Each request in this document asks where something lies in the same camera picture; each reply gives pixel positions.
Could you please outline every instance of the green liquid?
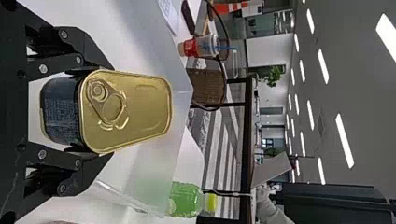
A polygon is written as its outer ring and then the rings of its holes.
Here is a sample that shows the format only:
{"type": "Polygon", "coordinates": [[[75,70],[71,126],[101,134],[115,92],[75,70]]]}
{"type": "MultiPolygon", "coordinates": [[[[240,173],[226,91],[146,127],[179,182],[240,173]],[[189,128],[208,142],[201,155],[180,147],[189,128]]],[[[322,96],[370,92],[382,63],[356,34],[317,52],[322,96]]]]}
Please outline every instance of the green liquid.
{"type": "Polygon", "coordinates": [[[204,209],[204,194],[196,185],[173,182],[167,215],[197,217],[204,209]]]}

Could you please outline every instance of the potted plant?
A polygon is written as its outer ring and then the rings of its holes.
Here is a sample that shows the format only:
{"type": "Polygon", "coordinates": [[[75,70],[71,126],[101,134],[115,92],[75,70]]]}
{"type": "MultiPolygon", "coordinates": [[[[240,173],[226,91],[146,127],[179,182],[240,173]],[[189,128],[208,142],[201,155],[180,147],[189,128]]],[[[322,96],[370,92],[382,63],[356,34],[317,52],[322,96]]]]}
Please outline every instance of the potted plant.
{"type": "Polygon", "coordinates": [[[276,86],[276,83],[282,78],[282,70],[279,66],[272,66],[269,73],[259,73],[259,81],[266,82],[271,88],[276,86]]]}

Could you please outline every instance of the floor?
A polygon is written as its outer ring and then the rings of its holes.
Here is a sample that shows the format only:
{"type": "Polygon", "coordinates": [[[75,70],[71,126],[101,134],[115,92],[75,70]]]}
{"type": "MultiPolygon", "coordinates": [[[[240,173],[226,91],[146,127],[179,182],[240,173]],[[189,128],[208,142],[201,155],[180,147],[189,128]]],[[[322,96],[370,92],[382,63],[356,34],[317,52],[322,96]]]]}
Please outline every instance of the floor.
{"type": "MultiPolygon", "coordinates": [[[[239,101],[232,97],[230,89],[227,92],[227,102],[239,101]]],[[[205,156],[203,189],[239,190],[240,156],[237,152],[241,147],[239,140],[242,141],[239,127],[242,125],[240,115],[243,115],[240,110],[232,107],[216,112],[190,110],[187,126],[205,156]]],[[[219,198],[216,217],[237,218],[238,204],[234,198],[219,198]]]]}

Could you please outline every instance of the plastic bottle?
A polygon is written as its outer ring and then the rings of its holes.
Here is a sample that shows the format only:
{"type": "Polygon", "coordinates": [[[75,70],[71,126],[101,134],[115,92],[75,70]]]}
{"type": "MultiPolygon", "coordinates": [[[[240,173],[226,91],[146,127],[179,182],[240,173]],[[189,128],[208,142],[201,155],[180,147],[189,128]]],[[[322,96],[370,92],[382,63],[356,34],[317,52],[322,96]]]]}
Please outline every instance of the plastic bottle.
{"type": "Polygon", "coordinates": [[[169,217],[197,217],[202,211],[216,211],[217,196],[203,194],[193,184],[173,182],[166,215],[169,217]]]}

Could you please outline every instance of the cable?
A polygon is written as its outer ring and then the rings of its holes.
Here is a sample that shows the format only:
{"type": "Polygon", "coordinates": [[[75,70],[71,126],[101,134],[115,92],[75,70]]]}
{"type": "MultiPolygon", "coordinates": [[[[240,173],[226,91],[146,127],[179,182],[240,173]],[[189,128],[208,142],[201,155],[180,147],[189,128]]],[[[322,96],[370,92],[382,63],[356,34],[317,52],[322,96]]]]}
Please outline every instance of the cable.
{"type": "Polygon", "coordinates": [[[220,193],[220,192],[216,191],[215,189],[205,190],[204,192],[211,192],[211,191],[215,192],[219,196],[234,196],[234,197],[242,197],[242,196],[243,197],[252,197],[253,196],[253,195],[248,194],[248,193],[237,193],[237,192],[234,192],[234,193],[220,193]]]}

